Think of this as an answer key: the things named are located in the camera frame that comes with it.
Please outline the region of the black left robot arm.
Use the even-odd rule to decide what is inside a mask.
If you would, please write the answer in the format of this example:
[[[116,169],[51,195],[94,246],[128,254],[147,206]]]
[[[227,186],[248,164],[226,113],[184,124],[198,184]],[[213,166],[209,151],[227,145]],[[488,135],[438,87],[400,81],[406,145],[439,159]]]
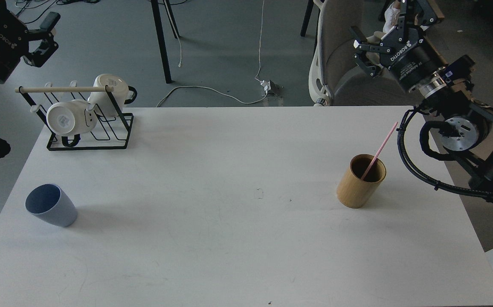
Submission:
[[[42,67],[58,50],[54,27],[61,19],[50,12],[38,29],[28,29],[4,0],[0,0],[0,84],[4,84],[23,59],[26,64]]]

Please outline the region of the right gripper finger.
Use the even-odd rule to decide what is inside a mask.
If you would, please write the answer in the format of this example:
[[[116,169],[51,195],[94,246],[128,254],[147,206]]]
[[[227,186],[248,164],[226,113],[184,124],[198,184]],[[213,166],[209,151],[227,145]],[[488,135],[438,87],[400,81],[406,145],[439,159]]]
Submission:
[[[371,78],[381,76],[382,66],[379,64],[379,51],[384,33],[375,31],[371,37],[366,37],[358,26],[351,26],[350,33],[354,39],[354,60],[358,67]]]
[[[435,0],[400,0],[398,23],[394,29],[397,39],[425,39],[422,26],[436,24]]]

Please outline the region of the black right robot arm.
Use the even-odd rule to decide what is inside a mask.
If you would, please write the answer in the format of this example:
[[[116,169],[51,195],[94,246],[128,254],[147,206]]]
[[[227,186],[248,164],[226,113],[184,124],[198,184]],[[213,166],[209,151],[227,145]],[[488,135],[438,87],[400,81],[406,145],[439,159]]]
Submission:
[[[358,27],[350,28],[354,59],[370,77],[387,69],[404,92],[416,90],[423,96],[420,105],[404,113],[397,130],[398,152],[405,167],[436,190],[493,204],[493,107],[472,96],[473,60],[463,55],[448,64],[426,37],[424,27],[440,23],[444,17],[433,0],[403,0],[397,25],[381,41],[370,43]],[[404,138],[417,113],[443,117],[422,126],[421,150],[438,161],[456,161],[470,175],[467,188],[434,179],[414,165]]]

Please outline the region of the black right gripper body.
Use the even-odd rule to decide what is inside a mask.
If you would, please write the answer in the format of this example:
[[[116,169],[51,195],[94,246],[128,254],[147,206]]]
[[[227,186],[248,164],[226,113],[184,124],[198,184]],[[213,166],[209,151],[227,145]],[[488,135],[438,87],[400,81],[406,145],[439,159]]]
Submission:
[[[440,71],[445,59],[426,39],[422,29],[392,29],[381,41],[380,64],[387,68],[406,93],[436,93],[445,87]]]

